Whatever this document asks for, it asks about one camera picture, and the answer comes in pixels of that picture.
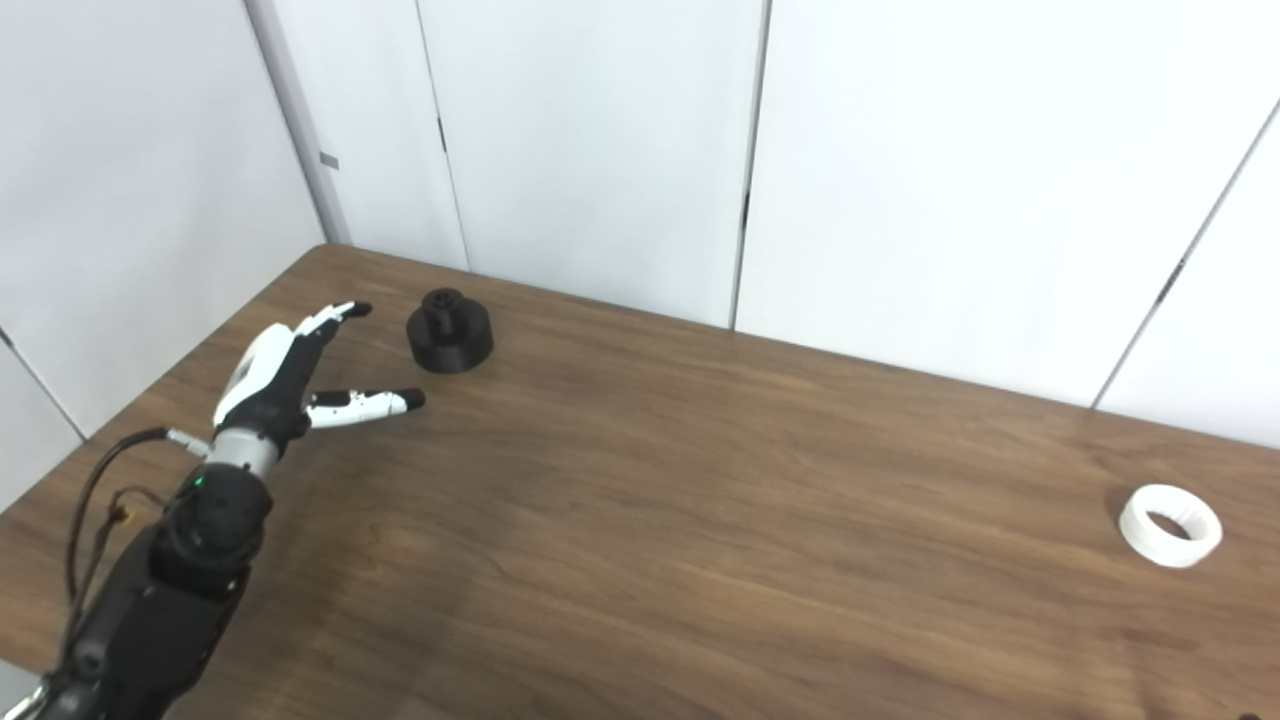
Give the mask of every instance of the black fingertip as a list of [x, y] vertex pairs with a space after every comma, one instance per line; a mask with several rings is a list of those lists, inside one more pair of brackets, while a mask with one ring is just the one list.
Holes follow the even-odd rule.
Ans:
[[410, 410], [417, 410], [419, 407], [426, 405], [426, 393], [416, 387], [393, 389], [392, 392], [404, 398], [404, 405], [408, 406], [404, 409], [406, 413]]

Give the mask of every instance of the white wall panel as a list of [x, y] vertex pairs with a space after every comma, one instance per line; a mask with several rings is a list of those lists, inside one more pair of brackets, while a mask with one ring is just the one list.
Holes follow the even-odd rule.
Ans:
[[323, 240], [239, 3], [0, 3], [0, 324], [91, 433]]
[[[79, 445], [79, 437], [8, 346], [0, 343], [0, 511]], [[0, 687], [5, 682], [0, 666]]]
[[333, 240], [467, 269], [413, 0], [246, 1]]
[[739, 329], [1091, 402], [1280, 95], [1277, 27], [776, 0]]
[[726, 325], [759, 0], [420, 0], [475, 272]]
[[1280, 447], [1277, 268], [1272, 120], [1100, 407]]

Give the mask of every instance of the wood grain tabletop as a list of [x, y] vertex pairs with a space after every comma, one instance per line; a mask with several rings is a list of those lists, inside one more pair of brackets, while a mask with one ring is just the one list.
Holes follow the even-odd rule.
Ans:
[[[440, 286], [493, 316], [467, 374], [404, 340]], [[1280, 452], [339, 246], [0, 516], [0, 656], [54, 660], [97, 457], [206, 433], [259, 331], [347, 299], [375, 313], [314, 387], [428, 406], [289, 447], [173, 717], [1280, 719]], [[193, 465], [143, 446], [104, 488]], [[1115, 516], [1147, 483], [1207, 500], [1221, 547], [1188, 570], [1129, 550]]]

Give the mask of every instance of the black hinge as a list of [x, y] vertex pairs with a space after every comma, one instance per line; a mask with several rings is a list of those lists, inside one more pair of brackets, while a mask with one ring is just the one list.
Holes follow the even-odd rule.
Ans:
[[1156, 297], [1156, 305], [1160, 305], [1161, 302], [1165, 301], [1165, 296], [1169, 295], [1169, 291], [1174, 287], [1174, 283], [1178, 282], [1178, 275], [1183, 273], [1183, 265], [1185, 264], [1187, 264], [1185, 258], [1178, 261], [1178, 266], [1174, 268], [1174, 272], [1169, 274], [1169, 279], [1165, 281], [1165, 287], [1160, 290], [1160, 296]]
[[742, 232], [746, 232], [746, 214], [751, 210], [751, 191], [742, 197]]

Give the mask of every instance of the panel seam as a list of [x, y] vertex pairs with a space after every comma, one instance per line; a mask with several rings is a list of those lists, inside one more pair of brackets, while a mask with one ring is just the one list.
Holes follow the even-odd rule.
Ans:
[[413, 9], [417, 12], [417, 36], [422, 41], [422, 60], [426, 63], [426, 78], [431, 83], [431, 105], [435, 106], [435, 124], [440, 129], [440, 150], [444, 152], [444, 168], [449, 173], [449, 192], [453, 193], [453, 215], [458, 219], [458, 240], [462, 241], [462, 261], [468, 273], [474, 273], [471, 266], [471, 249], [467, 247], [467, 229], [462, 223], [462, 205], [458, 202], [458, 183], [453, 179], [453, 156], [449, 155], [448, 145], [444, 140], [444, 119], [440, 111], [440, 95], [435, 91], [435, 72], [431, 69], [431, 53], [426, 49], [426, 24], [422, 23], [422, 0], [413, 0]]
[[1208, 210], [1208, 214], [1204, 215], [1204, 220], [1196, 231], [1196, 234], [1192, 237], [1192, 241], [1187, 246], [1181, 258], [1179, 258], [1172, 273], [1169, 274], [1169, 278], [1161, 287], [1160, 295], [1156, 296], [1156, 301], [1151, 304], [1151, 307], [1147, 310], [1147, 315], [1143, 316], [1142, 323], [1138, 324], [1138, 329], [1133, 333], [1133, 337], [1129, 338], [1129, 345], [1125, 346], [1124, 352], [1120, 354], [1120, 359], [1116, 360], [1115, 366], [1111, 368], [1111, 374], [1108, 374], [1106, 382], [1102, 383], [1102, 388], [1098, 389], [1098, 395], [1093, 398], [1093, 404], [1089, 405], [1089, 410], [1097, 410], [1098, 406], [1102, 405], [1107, 391], [1111, 389], [1111, 384], [1115, 383], [1116, 377], [1120, 375], [1120, 370], [1124, 369], [1125, 363], [1129, 360], [1129, 355], [1133, 354], [1133, 348], [1138, 345], [1138, 340], [1140, 340], [1143, 333], [1147, 332], [1147, 327], [1151, 324], [1152, 318], [1156, 316], [1156, 311], [1158, 311], [1160, 306], [1164, 305], [1166, 296], [1169, 296], [1169, 291], [1172, 290], [1179, 275], [1181, 275], [1183, 268], [1187, 266], [1192, 254], [1196, 252], [1197, 247], [1199, 247], [1201, 241], [1204, 238], [1204, 232], [1213, 223], [1219, 210], [1222, 209], [1222, 204], [1231, 193], [1231, 188], [1235, 187], [1236, 181], [1240, 179], [1240, 173], [1243, 173], [1244, 167], [1249, 164], [1249, 159], [1253, 158], [1253, 152], [1258, 149], [1258, 145], [1262, 143], [1262, 137], [1267, 133], [1267, 128], [1271, 127], [1271, 123], [1275, 120], [1277, 114], [1280, 114], [1280, 99], [1276, 100], [1275, 105], [1271, 106], [1271, 111], [1267, 113], [1266, 119], [1262, 120], [1262, 127], [1258, 128], [1258, 132], [1253, 136], [1253, 141], [1249, 142], [1249, 147], [1244, 151], [1240, 161], [1235, 165], [1235, 170], [1231, 172], [1231, 176], [1226, 179], [1226, 184], [1222, 186], [1222, 191], [1219, 192], [1217, 199]]
[[733, 287], [730, 293], [728, 329], [737, 331], [739, 296], [742, 292], [742, 259], [746, 255], [746, 223], [751, 211], [751, 181], [755, 177], [755, 143], [760, 133], [760, 97], [764, 95], [764, 64], [769, 53], [769, 23], [773, 0], [760, 6], [760, 40], [755, 55], [755, 86], [751, 88], [751, 122], [746, 136], [746, 167], [742, 170], [742, 213], [739, 218], [737, 247], [733, 254]]
[[76, 420], [73, 420], [67, 409], [63, 407], [63, 404], [58, 401], [58, 396], [54, 395], [54, 391], [49, 388], [49, 386], [45, 383], [45, 379], [41, 378], [40, 373], [37, 373], [36, 369], [31, 365], [31, 363], [27, 361], [27, 359], [18, 350], [18, 346], [14, 345], [13, 338], [9, 337], [9, 334], [5, 333], [3, 328], [0, 328], [0, 337], [4, 338], [5, 346], [8, 346], [9, 350], [13, 351], [13, 356], [18, 359], [18, 364], [22, 365], [22, 369], [26, 370], [28, 375], [31, 375], [31, 379], [36, 380], [36, 386], [40, 387], [40, 392], [45, 393], [45, 397], [49, 398], [49, 402], [51, 402], [54, 407], [58, 409], [58, 414], [63, 416], [63, 420], [65, 420], [67, 425], [70, 427], [72, 432], [76, 433], [76, 437], [78, 437], [81, 442], [88, 442], [88, 437], [86, 437], [84, 432], [81, 430], [79, 425], [76, 424]]

